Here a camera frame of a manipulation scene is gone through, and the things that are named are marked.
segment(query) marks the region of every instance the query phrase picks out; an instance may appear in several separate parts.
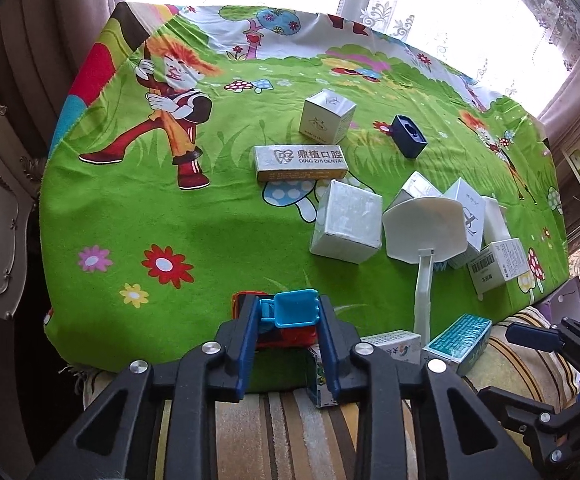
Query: barcode label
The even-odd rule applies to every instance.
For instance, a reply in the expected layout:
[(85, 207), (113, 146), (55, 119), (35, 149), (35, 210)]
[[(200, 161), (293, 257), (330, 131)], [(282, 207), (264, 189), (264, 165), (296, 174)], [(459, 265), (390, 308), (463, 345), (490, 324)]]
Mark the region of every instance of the barcode label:
[(487, 266), (493, 263), (494, 263), (494, 255), (488, 254), (482, 260), (479, 260), (475, 264), (472, 264), (472, 272), (479, 272), (481, 269), (485, 269)]

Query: red shoe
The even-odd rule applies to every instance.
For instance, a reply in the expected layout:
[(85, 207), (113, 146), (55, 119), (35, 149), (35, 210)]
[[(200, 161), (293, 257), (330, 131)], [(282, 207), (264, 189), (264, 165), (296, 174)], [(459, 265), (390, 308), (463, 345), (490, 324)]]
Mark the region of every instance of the red shoe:
[(188, 191), (191, 189), (201, 189), (210, 185), (210, 179), (206, 177), (203, 173), (195, 173), (193, 175), (182, 175), (178, 176), (179, 189)]
[(82, 153), (79, 155), (79, 160), (89, 164), (115, 164), (124, 160), (125, 150), (122, 152), (109, 150), (104, 148), (99, 152)]

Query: blue box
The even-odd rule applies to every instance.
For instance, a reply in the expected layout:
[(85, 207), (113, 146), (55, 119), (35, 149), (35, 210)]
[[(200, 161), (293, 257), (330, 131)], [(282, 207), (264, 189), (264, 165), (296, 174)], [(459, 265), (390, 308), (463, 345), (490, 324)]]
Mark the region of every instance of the blue box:
[(417, 158), (427, 141), (414, 121), (404, 115), (397, 115), (392, 121), (391, 137), (406, 158)]

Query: red mushroom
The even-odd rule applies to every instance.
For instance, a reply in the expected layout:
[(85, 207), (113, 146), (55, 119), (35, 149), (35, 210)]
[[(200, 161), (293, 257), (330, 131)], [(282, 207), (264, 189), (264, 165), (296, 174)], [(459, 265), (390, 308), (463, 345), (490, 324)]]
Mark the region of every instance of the red mushroom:
[(254, 88), (254, 85), (252, 83), (247, 82), (247, 81), (243, 81), (241, 79), (236, 79), (236, 80), (232, 81), (229, 85), (224, 86), (223, 88), (225, 90), (231, 90), (235, 94), (238, 94), (239, 92), (243, 92), (244, 90), (249, 90), (251, 88)]
[(528, 264), (530, 266), (530, 271), (534, 274), (536, 278), (536, 284), (538, 285), (538, 290), (543, 292), (543, 284), (542, 282), (545, 280), (545, 272), (543, 272), (543, 268), (540, 266), (538, 262), (538, 258), (534, 249), (530, 247), (528, 251)]

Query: pink cartoon character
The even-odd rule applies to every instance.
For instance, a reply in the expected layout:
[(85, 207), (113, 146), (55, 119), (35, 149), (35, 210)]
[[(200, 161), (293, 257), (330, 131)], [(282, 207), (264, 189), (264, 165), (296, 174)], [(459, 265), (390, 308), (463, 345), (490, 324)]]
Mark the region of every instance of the pink cartoon character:
[[(151, 54), (163, 58), (165, 82), (154, 78)], [(144, 59), (134, 70), (136, 80), (148, 89), (145, 98), (154, 110), (140, 124), (123, 132), (108, 146), (93, 153), (82, 153), (79, 158), (89, 164), (121, 162), (129, 144), (139, 136), (155, 129), (167, 134), (172, 164), (177, 167), (179, 189), (192, 190), (208, 186), (210, 180), (203, 174), (198, 159), (203, 153), (196, 145), (196, 128), (210, 118), (212, 101), (196, 85), (206, 75), (217, 75), (220, 70), (201, 59), (187, 45), (172, 36), (148, 38)]]

